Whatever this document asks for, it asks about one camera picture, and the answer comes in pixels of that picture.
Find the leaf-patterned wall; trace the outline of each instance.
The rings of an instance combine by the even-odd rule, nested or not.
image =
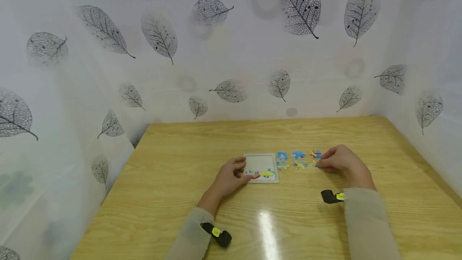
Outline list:
[[[0,238],[13,230],[15,243],[50,238],[56,222],[63,237],[47,245],[75,246],[66,219],[87,223],[150,123],[380,113],[413,142],[429,142],[462,106],[460,92],[448,91],[458,71],[441,82],[442,71],[462,61],[446,53],[462,44],[453,38],[462,29],[457,2],[0,2],[8,39],[0,50],[0,183],[17,191],[5,207],[29,217],[36,199],[58,207],[40,229],[26,221],[16,227],[0,209]],[[191,23],[203,34],[190,32]],[[452,139],[448,146],[460,142]],[[37,169],[47,176],[29,174]],[[82,193],[87,203],[73,201]],[[32,259],[34,252],[2,246],[0,257]]]

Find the hand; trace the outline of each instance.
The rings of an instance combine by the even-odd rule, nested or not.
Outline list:
[[[350,187],[376,190],[369,169],[352,150],[343,144],[326,151],[316,166],[329,173],[345,172]]]
[[[233,193],[238,187],[247,184],[252,180],[252,175],[242,175],[245,165],[245,157],[231,158],[221,166],[209,190],[212,190],[220,197],[224,197]]]
[[[252,175],[242,175],[245,164],[245,157],[240,156],[230,159],[221,166],[215,181],[204,193],[197,207],[215,215],[222,197],[228,196],[252,179]]]

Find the puzzle piece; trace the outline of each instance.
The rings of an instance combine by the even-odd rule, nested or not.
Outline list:
[[[284,171],[287,171],[288,167],[287,167],[287,164],[286,162],[276,162],[276,166],[278,167],[278,171],[281,171],[281,169],[283,169]]]
[[[279,158],[280,160],[287,160],[288,159],[288,154],[286,152],[277,153],[276,157]]]
[[[297,160],[298,157],[303,159],[304,157],[306,157],[306,154],[302,153],[301,151],[295,151],[294,153],[291,154],[291,156]]]
[[[295,161],[295,162],[294,162],[294,166],[295,166],[296,169],[301,168],[302,170],[306,170],[306,168],[305,168],[305,167],[306,167],[306,166],[305,166],[305,163],[302,165],[302,164],[299,163],[298,161]]]
[[[314,159],[320,159],[322,157],[322,153],[320,150],[311,151],[310,156],[312,156]]]

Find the table surface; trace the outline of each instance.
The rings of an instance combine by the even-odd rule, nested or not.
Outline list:
[[[462,259],[462,200],[376,116],[152,124],[71,259],[163,259],[230,157],[337,144],[369,166],[403,259]],[[216,224],[233,240],[227,250],[211,241],[205,259],[350,259],[343,204],[320,197],[345,179],[311,167],[279,176],[280,184],[249,184],[222,202]]]

